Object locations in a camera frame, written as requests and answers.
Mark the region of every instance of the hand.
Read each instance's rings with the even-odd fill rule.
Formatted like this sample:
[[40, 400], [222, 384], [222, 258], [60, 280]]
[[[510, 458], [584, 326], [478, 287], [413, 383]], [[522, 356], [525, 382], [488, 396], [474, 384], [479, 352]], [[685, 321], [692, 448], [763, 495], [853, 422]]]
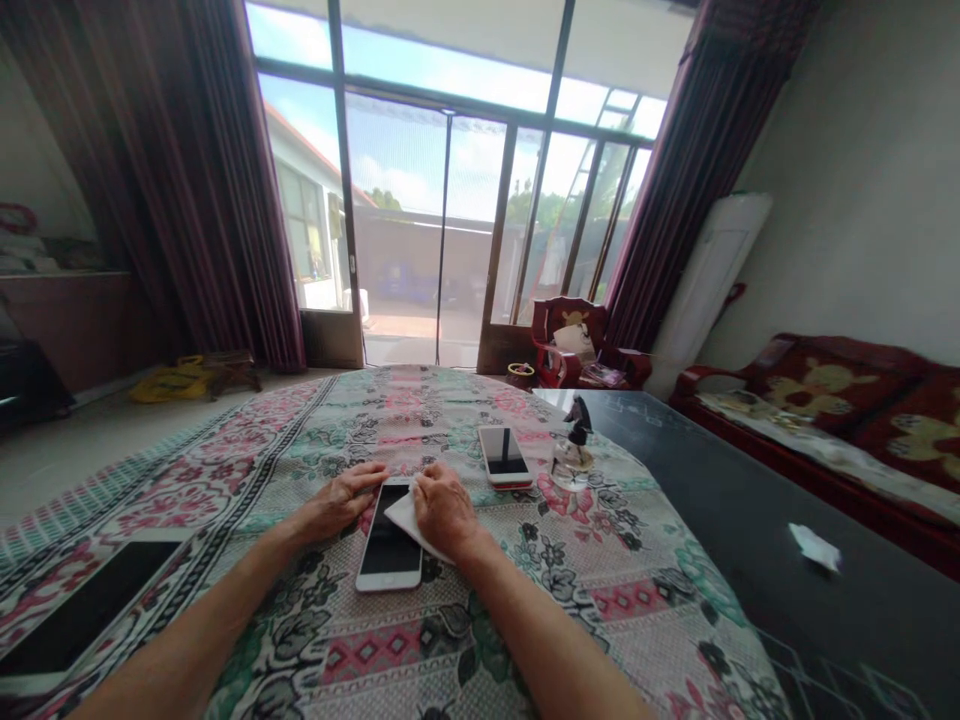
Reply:
[[491, 539], [477, 520], [460, 477], [443, 463], [434, 463], [417, 476], [413, 502], [420, 532], [457, 565], [484, 540]]
[[375, 462], [355, 465], [324, 485], [282, 524], [303, 545], [336, 535], [370, 507], [373, 493], [359, 497], [357, 493], [390, 477], [386, 467]]

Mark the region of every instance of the maroon curtain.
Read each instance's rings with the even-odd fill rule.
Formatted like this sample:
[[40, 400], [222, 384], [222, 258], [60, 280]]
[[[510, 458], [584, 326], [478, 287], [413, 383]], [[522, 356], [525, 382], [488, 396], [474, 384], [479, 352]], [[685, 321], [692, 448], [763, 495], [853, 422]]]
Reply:
[[614, 273], [614, 345], [650, 350], [710, 206], [733, 189], [819, 4], [705, 0]]
[[239, 0], [9, 0], [2, 32], [174, 353], [305, 367]]

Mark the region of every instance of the white smartphone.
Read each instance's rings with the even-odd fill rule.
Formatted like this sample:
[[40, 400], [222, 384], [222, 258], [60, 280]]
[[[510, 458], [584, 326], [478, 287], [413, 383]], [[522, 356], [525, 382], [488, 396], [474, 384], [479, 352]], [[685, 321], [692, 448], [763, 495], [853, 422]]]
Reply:
[[410, 478], [388, 478], [380, 486], [380, 498], [357, 573], [360, 592], [404, 590], [420, 584], [423, 548], [385, 515], [388, 507], [410, 492], [410, 482]]
[[0, 658], [0, 695], [55, 690], [82, 666], [122, 618], [160, 579], [194, 531], [149, 530], [132, 536], [33, 630]]
[[505, 425], [481, 425], [480, 447], [487, 466], [487, 479], [494, 490], [525, 490], [533, 485], [516, 433]]

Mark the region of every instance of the red wooden sofa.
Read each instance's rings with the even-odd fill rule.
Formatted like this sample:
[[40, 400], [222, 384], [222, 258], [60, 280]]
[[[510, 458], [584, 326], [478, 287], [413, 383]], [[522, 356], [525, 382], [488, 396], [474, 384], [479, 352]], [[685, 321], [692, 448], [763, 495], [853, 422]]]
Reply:
[[[844, 370], [823, 375], [827, 365]], [[742, 380], [747, 391], [791, 412], [807, 413], [817, 427], [886, 465], [960, 493], [960, 368], [898, 347], [783, 333], [742, 370], [687, 368], [670, 398], [691, 420], [960, 581], [956, 526], [924, 508], [877, 495], [708, 409], [697, 399], [698, 383], [717, 375]]]

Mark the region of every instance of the floral tablecloth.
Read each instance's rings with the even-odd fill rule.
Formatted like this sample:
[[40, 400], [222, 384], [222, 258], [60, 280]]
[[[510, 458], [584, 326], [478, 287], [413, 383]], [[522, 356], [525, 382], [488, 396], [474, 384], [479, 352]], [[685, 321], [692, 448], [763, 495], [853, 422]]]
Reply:
[[[8, 529], [0, 547], [0, 652], [124, 538], [144, 528], [196, 528], [178, 563], [110, 640], [33, 710], [64, 715], [265, 528], [344, 468], [375, 459], [412, 475], [443, 460], [460, 473], [504, 551], [661, 715], [787, 717], [736, 598], [641, 463], [592, 436], [589, 489], [570, 495], [550, 482], [562, 420], [551, 405], [503, 383], [425, 366], [358, 371], [257, 396], [106, 468]], [[490, 424], [516, 430], [535, 490], [490, 489], [476, 430]], [[426, 556], [418, 589], [356, 592], [372, 512], [289, 569], [241, 637], [209, 717], [532, 713], [503, 641], [454, 568]]]

